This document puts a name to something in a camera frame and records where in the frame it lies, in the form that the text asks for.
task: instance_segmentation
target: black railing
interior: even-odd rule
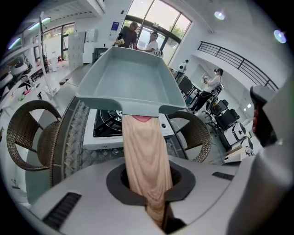
[[[246,60],[244,57],[238,55],[231,50],[221,46],[201,41],[198,50],[211,54],[221,60],[234,66],[236,69],[244,73],[255,84],[261,84],[272,90],[278,90],[277,85],[256,65]]]

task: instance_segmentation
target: black vent grille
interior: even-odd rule
[[[48,226],[58,230],[80,198],[80,194],[72,192],[67,193],[43,219],[43,222]]]
[[[215,177],[227,179],[227,180],[233,180],[233,178],[234,178],[234,176],[231,174],[226,174],[226,173],[222,173],[222,172],[218,172],[218,171],[214,172],[212,175]]]

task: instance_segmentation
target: person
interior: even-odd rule
[[[195,114],[195,112],[202,108],[205,102],[212,96],[213,89],[220,85],[221,77],[224,71],[221,68],[219,68],[215,72],[216,76],[211,81],[204,79],[204,83],[207,84],[207,87],[204,89],[204,91],[200,93],[200,96],[197,98],[195,104],[191,108],[193,114]]]
[[[158,43],[156,41],[157,38],[158,38],[158,33],[153,31],[152,33],[150,33],[150,42],[147,45],[146,49],[139,49],[138,48],[138,50],[148,52],[148,53],[154,55],[155,50],[158,49]]]
[[[135,30],[138,28],[137,22],[132,22],[130,24],[130,27],[124,26],[123,29],[120,31],[118,40],[123,39],[124,44],[119,45],[120,47],[126,47],[130,48],[130,45],[132,44],[132,48],[136,49],[137,44],[137,33]]]
[[[187,63],[189,63],[189,60],[185,60],[185,62],[181,63],[179,65],[178,71],[175,76],[175,80],[177,81],[187,70]]]

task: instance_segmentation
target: gray dustpan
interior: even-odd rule
[[[161,227],[164,192],[172,187],[159,113],[185,108],[162,58],[112,47],[88,71],[76,96],[94,109],[122,110],[124,157],[130,189],[145,196],[147,213]]]
[[[158,117],[186,107],[162,58],[122,47],[111,47],[95,62],[76,97],[90,108],[124,115]]]

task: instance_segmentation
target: wicker chair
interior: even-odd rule
[[[47,127],[42,128],[30,114],[30,111],[36,109],[48,110],[56,117],[57,121],[54,121]],[[49,102],[35,100],[22,105],[12,116],[7,129],[7,147],[15,164],[27,171],[41,171],[49,169],[54,158],[56,140],[61,124],[60,120],[60,114]],[[37,150],[35,150],[33,149],[33,140],[39,128],[43,131],[38,140]],[[36,152],[39,161],[43,166],[32,166],[26,163],[19,155],[16,145]]]
[[[189,120],[185,126],[177,131],[181,132],[186,140],[187,148],[189,150],[202,145],[199,155],[192,161],[203,162],[208,156],[211,149],[211,136],[205,124],[195,115],[188,112],[178,111],[168,115],[169,119],[183,118]]]

